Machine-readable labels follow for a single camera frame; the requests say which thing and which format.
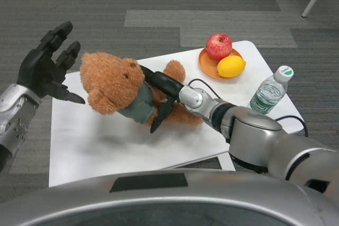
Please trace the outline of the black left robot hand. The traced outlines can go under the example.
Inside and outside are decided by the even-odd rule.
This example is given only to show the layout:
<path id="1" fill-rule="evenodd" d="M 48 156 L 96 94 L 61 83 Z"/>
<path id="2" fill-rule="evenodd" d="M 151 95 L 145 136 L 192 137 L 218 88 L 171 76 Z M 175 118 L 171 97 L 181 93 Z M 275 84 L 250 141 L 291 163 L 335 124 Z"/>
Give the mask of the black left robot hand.
<path id="1" fill-rule="evenodd" d="M 72 29 L 72 23 L 66 21 L 48 31 L 21 63 L 17 84 L 30 89 L 40 98 L 50 95 L 58 100 L 85 104 L 82 97 L 69 92 L 68 87 L 63 85 L 66 72 L 75 63 L 81 44 L 74 41 L 55 61 L 52 60 L 53 53 L 60 48 Z"/>

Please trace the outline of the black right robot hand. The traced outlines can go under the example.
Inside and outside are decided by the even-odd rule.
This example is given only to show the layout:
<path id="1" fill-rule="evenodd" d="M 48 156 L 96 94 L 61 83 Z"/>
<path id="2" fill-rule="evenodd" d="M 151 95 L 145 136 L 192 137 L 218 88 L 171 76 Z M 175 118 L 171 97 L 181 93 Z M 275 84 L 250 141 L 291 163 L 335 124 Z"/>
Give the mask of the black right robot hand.
<path id="1" fill-rule="evenodd" d="M 145 81 L 163 92 L 167 98 L 166 102 L 160 104 L 158 116 L 152 122 L 150 132 L 154 133 L 162 124 L 162 122 L 170 115 L 173 109 L 173 104 L 179 99 L 179 92 L 184 87 L 184 85 L 162 72 L 153 72 L 147 67 L 140 67 L 145 75 Z"/>

